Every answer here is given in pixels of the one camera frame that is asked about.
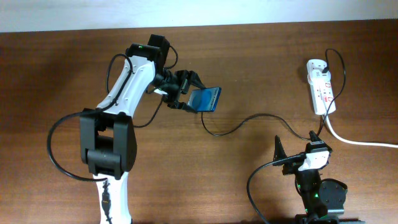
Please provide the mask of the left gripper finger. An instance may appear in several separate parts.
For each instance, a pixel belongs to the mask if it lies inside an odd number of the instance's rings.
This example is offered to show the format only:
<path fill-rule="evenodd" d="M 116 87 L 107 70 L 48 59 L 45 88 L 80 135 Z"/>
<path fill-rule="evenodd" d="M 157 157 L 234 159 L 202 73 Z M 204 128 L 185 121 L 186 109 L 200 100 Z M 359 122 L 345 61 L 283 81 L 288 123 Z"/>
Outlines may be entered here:
<path fill-rule="evenodd" d="M 188 105 L 185 102 L 179 102 L 177 105 L 177 108 L 179 110 L 184 110 L 189 113 L 198 113 L 198 111 L 196 109 L 194 109 L 192 106 Z"/>
<path fill-rule="evenodd" d="M 189 85 L 193 85 L 201 90 L 206 88 L 206 86 L 201 82 L 199 75 L 192 70 L 188 72 L 187 80 Z"/>

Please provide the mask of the blue Galaxy smartphone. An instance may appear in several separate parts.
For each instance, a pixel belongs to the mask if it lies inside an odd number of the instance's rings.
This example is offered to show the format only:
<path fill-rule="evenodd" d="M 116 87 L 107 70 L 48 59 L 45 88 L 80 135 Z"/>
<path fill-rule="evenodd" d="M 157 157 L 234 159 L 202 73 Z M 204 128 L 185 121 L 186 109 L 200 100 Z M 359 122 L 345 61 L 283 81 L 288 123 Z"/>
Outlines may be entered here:
<path fill-rule="evenodd" d="M 221 87 L 193 90 L 188 105 L 197 112 L 214 112 L 221 95 Z"/>

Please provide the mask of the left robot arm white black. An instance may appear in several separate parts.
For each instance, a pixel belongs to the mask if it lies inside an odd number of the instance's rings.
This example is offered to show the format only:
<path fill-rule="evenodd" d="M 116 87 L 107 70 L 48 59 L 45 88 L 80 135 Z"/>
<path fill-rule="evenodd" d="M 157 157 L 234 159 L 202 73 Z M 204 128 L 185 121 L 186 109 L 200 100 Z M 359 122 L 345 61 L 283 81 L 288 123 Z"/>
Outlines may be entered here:
<path fill-rule="evenodd" d="M 97 184 L 101 223 L 132 223 L 127 182 L 137 154 L 133 116 L 148 87 L 153 86 L 169 108 L 197 112 L 179 98 L 190 85 L 204 85 L 194 71 L 165 67 L 170 47 L 164 36 L 155 34 L 146 45 L 132 44 L 121 55 L 124 68 L 105 99 L 80 115 L 81 159 Z"/>

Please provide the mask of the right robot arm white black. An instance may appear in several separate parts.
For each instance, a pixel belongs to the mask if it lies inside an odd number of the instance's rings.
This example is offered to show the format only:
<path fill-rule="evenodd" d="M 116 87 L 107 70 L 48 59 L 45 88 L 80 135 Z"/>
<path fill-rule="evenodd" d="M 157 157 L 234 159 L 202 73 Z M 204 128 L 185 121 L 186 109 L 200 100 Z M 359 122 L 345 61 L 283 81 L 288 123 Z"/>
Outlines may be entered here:
<path fill-rule="evenodd" d="M 336 179 L 322 179 L 320 170 L 328 165 L 332 148 L 310 131 L 305 150 L 287 156 L 280 137 L 275 137 L 273 162 L 282 166 L 283 175 L 295 176 L 295 188 L 305 209 L 294 217 L 295 223 L 339 223 L 344 214 L 348 187 Z"/>

